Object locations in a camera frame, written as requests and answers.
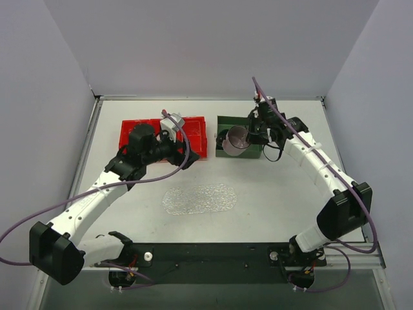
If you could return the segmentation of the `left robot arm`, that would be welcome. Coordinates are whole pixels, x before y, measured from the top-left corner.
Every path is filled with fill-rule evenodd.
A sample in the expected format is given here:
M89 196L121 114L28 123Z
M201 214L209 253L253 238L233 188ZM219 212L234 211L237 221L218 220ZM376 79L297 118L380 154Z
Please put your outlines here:
M159 134L149 124L135 126L128 144L119 149L88 192L47 224L32 226L30 263L61 285L69 284L86 265L107 260L128 264L133 244L128 237L116 231L88 241L83 236L111 204L144 178L148 165L166 160L185 170L198 159L180 124L163 119Z

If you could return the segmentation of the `dark green mug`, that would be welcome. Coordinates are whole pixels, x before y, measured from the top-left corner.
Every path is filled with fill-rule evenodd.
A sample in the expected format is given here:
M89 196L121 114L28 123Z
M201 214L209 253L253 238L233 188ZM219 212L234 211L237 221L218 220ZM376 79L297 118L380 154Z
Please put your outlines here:
M223 142L227 139L228 129L224 129L217 133L216 149L223 149Z

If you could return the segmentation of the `mauve mug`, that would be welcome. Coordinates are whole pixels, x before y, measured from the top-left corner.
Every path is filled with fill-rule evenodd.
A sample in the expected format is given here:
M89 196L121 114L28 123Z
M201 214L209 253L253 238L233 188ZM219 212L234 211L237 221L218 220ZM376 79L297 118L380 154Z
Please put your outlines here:
M225 153L233 157L242 154L250 146L247 136L248 130L246 128L238 125L231 127L222 142Z

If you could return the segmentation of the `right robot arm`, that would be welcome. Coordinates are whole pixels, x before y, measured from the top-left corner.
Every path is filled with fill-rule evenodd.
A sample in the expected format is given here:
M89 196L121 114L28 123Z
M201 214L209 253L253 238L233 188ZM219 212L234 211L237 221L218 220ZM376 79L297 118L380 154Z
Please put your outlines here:
M277 112L275 99L256 96L254 101L255 107L248 115L247 141L262 146L275 143L281 154L289 155L307 173L325 201L316 222L291 237L292 254L313 253L367 224L371 187L346 175L298 117L287 119Z

